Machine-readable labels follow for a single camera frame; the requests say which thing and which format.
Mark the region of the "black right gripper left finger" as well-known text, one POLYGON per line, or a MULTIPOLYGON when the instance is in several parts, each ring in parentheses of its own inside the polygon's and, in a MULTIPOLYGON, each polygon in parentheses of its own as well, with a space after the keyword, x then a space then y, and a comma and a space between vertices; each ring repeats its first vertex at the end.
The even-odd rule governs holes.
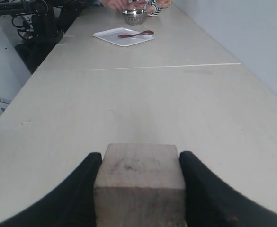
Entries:
POLYGON ((0 227, 95 227, 93 190, 102 156, 88 154, 42 199, 0 223, 0 227))

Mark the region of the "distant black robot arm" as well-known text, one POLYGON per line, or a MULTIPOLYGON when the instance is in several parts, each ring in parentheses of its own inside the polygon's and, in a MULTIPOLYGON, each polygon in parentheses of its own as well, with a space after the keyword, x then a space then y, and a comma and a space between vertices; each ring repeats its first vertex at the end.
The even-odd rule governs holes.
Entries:
POLYGON ((48 54, 0 116, 0 227, 277 227, 277 96, 177 6, 70 6, 8 4, 48 54))

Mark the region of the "distant person hand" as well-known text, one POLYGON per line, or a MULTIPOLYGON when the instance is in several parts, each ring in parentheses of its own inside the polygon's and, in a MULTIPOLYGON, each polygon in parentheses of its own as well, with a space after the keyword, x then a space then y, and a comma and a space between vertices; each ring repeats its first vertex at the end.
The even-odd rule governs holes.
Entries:
POLYGON ((143 9, 145 0, 100 0, 104 7, 110 8, 114 11, 124 11, 126 9, 143 9))

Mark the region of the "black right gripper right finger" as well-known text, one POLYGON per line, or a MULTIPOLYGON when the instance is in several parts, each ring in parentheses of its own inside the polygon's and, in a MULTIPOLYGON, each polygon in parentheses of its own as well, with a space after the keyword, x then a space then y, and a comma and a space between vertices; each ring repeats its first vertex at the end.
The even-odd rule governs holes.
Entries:
POLYGON ((243 196, 200 161, 183 151, 179 163, 186 185, 189 227, 277 227, 277 214, 243 196))

